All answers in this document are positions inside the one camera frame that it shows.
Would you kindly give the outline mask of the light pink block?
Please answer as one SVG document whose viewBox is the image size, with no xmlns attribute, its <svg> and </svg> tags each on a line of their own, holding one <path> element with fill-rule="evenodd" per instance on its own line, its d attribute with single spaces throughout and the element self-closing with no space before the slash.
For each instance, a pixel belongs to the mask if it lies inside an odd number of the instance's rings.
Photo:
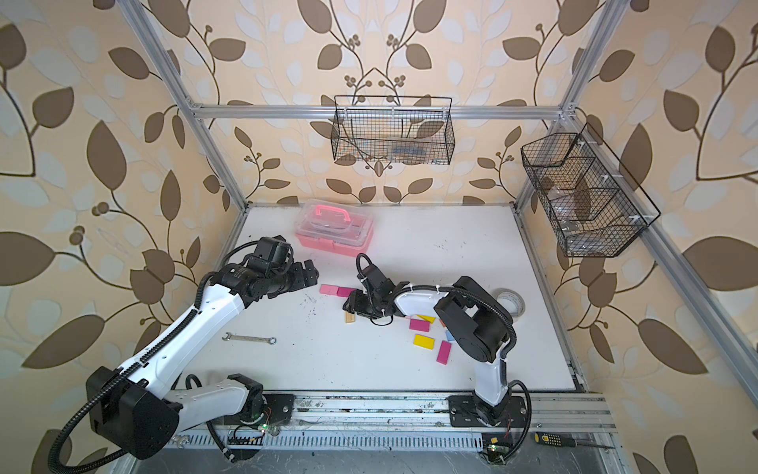
<svg viewBox="0 0 758 474">
<path fill-rule="evenodd" d="M 336 296 L 339 294 L 339 287 L 331 284 L 322 284 L 319 289 L 320 294 Z"/>
</svg>

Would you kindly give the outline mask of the pink plastic toolbox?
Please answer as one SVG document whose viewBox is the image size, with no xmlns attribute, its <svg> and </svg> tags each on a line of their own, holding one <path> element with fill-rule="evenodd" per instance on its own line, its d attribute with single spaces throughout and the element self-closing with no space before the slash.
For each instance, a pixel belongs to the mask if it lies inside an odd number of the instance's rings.
<svg viewBox="0 0 758 474">
<path fill-rule="evenodd" d="M 294 234 L 306 248 L 357 257 L 370 245 L 374 215 L 362 207 L 328 201 L 308 201 L 298 216 Z"/>
</svg>

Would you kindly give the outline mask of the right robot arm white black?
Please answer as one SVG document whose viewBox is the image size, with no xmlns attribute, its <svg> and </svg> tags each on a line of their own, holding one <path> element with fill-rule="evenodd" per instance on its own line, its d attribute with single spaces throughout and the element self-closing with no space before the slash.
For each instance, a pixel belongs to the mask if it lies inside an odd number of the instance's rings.
<svg viewBox="0 0 758 474">
<path fill-rule="evenodd" d="M 490 294 L 473 278 L 462 276 L 450 286 L 430 286 L 392 280 L 362 280 L 343 310 L 376 323 L 381 319 L 434 316 L 457 346 L 476 363 L 473 407 L 475 420 L 501 427 L 519 414 L 531 423 L 532 403 L 525 383 L 507 376 L 507 358 L 515 349 L 515 321 L 526 310 L 523 297 L 512 290 Z"/>
</svg>

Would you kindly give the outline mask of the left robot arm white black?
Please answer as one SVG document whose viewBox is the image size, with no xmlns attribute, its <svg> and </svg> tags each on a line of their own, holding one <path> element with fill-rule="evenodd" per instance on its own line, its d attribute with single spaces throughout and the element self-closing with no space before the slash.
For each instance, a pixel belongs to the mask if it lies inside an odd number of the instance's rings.
<svg viewBox="0 0 758 474">
<path fill-rule="evenodd" d="M 177 390 L 175 382 L 195 356 L 252 303 L 311 288 L 319 272 L 313 262 L 294 263 L 281 275 L 229 264 L 207 274 L 193 305 L 163 334 L 118 369 L 101 367 L 87 381 L 88 402 L 51 444 L 47 467 L 53 473 L 84 473 L 126 454 L 144 460 L 176 434 L 221 417 L 247 424 L 266 422 L 263 387 L 235 373 L 216 384 Z M 67 466 L 62 450 L 76 426 L 88 419 L 92 430 L 119 450 L 96 461 Z"/>
</svg>

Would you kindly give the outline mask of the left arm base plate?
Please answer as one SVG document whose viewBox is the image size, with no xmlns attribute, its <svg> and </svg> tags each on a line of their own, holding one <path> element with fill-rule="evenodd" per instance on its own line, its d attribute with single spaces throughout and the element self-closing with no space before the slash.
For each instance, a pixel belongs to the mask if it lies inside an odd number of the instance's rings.
<svg viewBox="0 0 758 474">
<path fill-rule="evenodd" d="M 292 393 L 264 393 L 254 403 L 253 423 L 256 427 L 286 425 L 294 411 Z"/>
</svg>

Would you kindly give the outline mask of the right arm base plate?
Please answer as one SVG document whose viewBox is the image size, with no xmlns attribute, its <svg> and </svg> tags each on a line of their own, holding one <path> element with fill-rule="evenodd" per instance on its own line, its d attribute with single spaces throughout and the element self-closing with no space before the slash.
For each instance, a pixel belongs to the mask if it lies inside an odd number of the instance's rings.
<svg viewBox="0 0 758 474">
<path fill-rule="evenodd" d="M 507 396 L 495 407 L 475 395 L 451 395 L 447 402 L 453 428 L 524 428 L 529 414 L 522 396 Z"/>
</svg>

